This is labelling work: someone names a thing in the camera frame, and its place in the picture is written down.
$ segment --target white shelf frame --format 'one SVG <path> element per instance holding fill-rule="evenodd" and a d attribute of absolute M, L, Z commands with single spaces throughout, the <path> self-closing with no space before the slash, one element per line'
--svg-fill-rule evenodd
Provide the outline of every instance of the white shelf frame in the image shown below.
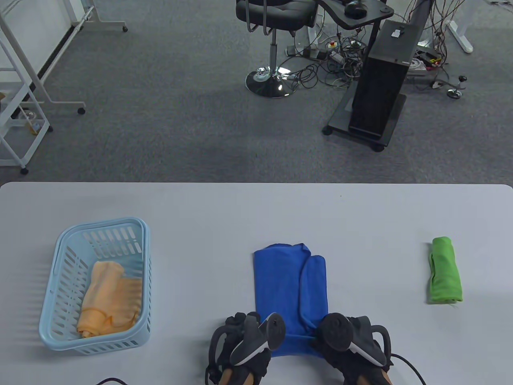
<path fill-rule="evenodd" d="M 34 155 L 35 151 L 39 147 L 39 144 L 41 143 L 41 140 L 43 140 L 43 137 L 45 136 L 46 132 L 50 129 L 50 122 L 48 121 L 48 118 L 46 117 L 45 113 L 41 109 L 41 106 L 37 102 L 37 99 L 35 98 L 34 94 L 30 90 L 29 85 L 23 78 L 23 74 L 21 69 L 17 66 L 16 62 L 14 61 L 12 55 L 9 53 L 9 50 L 7 49 L 5 43 L 0 39 L 0 46 L 4 50 L 5 55 L 9 59 L 9 61 L 12 64 L 12 68 L 1 68 L 2 71 L 15 71 L 20 78 L 20 84 L 21 87 L 16 92 L 14 97 L 9 101 L 7 106 L 4 108 L 2 112 L 0 112 L 0 146 L 3 146 L 8 153 L 11 155 L 12 159 L 0 159 L 0 166 L 19 166 L 21 167 L 21 173 L 27 174 L 27 163 L 30 161 L 32 156 Z M 25 98 L 26 95 L 29 95 L 30 99 L 33 102 L 33 105 L 35 106 L 35 109 L 37 111 L 38 116 L 40 119 L 37 120 L 37 122 L 41 125 L 41 128 L 37 134 L 37 136 L 32 141 L 32 144 L 30 145 L 27 152 L 22 156 L 18 156 L 16 152 L 12 149 L 12 147 L 9 145 L 9 142 L 7 142 L 5 136 L 9 132 L 11 127 L 24 127 L 26 129 L 26 125 L 31 125 L 30 121 L 27 119 L 27 116 L 25 115 L 25 112 L 22 110 L 22 116 L 25 117 L 25 119 L 11 119 L 11 115 L 16 111 L 18 107 L 21 106 L 22 100 Z"/>
<path fill-rule="evenodd" d="M 66 49 L 68 49 L 69 45 L 75 38 L 76 34 L 80 32 L 82 27 L 87 27 L 91 30 L 105 30 L 105 29 L 111 29 L 112 27 L 121 27 L 123 32 L 128 31 L 126 27 L 125 22 L 105 22 L 102 21 L 98 15 L 98 11 L 96 8 L 96 4 L 94 0 L 90 0 L 91 6 L 86 10 L 86 13 L 82 17 L 82 19 L 79 22 L 71 23 L 72 26 L 74 26 L 73 32 L 69 35 L 68 39 L 64 42 L 63 47 L 58 52 L 58 54 L 55 56 L 53 61 L 50 63 L 47 71 L 45 72 L 44 76 L 40 79 L 39 76 L 37 76 L 37 72 L 34 70 L 32 65 L 30 64 L 27 56 L 23 52 L 23 49 L 18 43 L 18 40 L 12 33 L 12 30 L 10 29 L 9 25 L 6 23 L 4 17 L 0 13 L 0 29 L 4 33 L 7 41 L 11 45 L 12 49 L 16 53 L 16 56 L 19 58 L 20 62 L 22 63 L 23 67 L 25 68 L 26 72 L 29 74 L 30 79 L 32 80 L 33 84 L 35 85 L 36 89 L 41 93 L 42 100 L 40 102 L 23 102 L 21 104 L 22 107 L 30 107 L 33 106 L 34 103 L 42 104 L 46 103 L 48 105 L 54 106 L 54 107 L 69 107 L 69 108 L 76 108 L 77 112 L 79 114 L 84 114 L 86 111 L 86 103 L 83 101 L 55 101 L 53 100 L 50 95 L 48 94 L 48 91 L 46 90 L 44 83 L 48 76 L 51 74 L 53 69 L 55 68 L 56 64 L 58 63 L 59 59 L 62 57 Z"/>

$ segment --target green towel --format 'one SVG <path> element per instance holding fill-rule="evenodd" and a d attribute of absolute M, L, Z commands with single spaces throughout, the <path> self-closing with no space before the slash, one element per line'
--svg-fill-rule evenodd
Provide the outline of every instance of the green towel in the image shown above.
<path fill-rule="evenodd" d="M 433 239 L 429 256 L 431 303 L 455 303 L 463 301 L 460 273 L 451 240 L 447 237 Z"/>

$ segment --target orange towel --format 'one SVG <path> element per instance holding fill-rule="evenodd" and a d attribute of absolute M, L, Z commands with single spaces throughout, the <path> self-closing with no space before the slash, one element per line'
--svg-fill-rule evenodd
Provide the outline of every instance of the orange towel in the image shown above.
<path fill-rule="evenodd" d="M 96 262 L 82 303 L 77 331 L 94 337 L 130 329 L 141 311 L 142 280 L 122 278 L 116 262 Z"/>

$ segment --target black cart base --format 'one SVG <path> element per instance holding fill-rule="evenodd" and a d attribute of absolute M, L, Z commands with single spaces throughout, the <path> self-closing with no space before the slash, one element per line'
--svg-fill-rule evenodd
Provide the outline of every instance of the black cart base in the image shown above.
<path fill-rule="evenodd" d="M 351 86 L 340 101 L 340 104 L 335 110 L 333 116 L 329 120 L 328 125 L 323 128 L 322 133 L 324 135 L 331 135 L 333 131 L 340 132 L 360 142 L 367 143 L 375 152 L 381 152 L 385 149 L 385 147 L 388 146 L 388 143 L 390 142 L 390 138 L 392 137 L 393 131 L 396 128 L 397 121 L 401 115 L 401 111 L 406 101 L 406 95 L 401 93 L 398 95 L 396 103 L 394 104 L 390 114 L 390 118 L 388 119 L 388 123 L 385 127 L 385 131 L 383 132 L 383 135 L 378 138 L 377 136 L 366 133 L 364 131 L 349 129 L 349 121 L 351 120 L 352 114 L 352 101 L 357 86 L 358 82 L 352 82 Z"/>

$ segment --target gray carpet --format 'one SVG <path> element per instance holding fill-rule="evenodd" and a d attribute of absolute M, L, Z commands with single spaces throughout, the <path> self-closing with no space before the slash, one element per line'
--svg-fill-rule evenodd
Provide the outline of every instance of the gray carpet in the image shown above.
<path fill-rule="evenodd" d="M 390 2 L 402 13 L 404 0 Z M 248 33 L 234 1 L 98 1 L 129 32 L 78 34 L 47 81 L 55 99 L 88 111 L 48 110 L 55 131 L 30 173 L 9 181 L 513 182 L 513 14 L 483 3 L 465 55 L 447 38 L 450 69 L 468 76 L 462 99 L 405 86 L 408 100 L 382 153 L 324 137 L 343 91 L 319 84 L 282 100 L 252 95 L 246 74 L 268 61 L 269 38 Z M 279 33 L 280 56 L 291 44 Z M 303 65 L 291 61 L 292 69 Z"/>

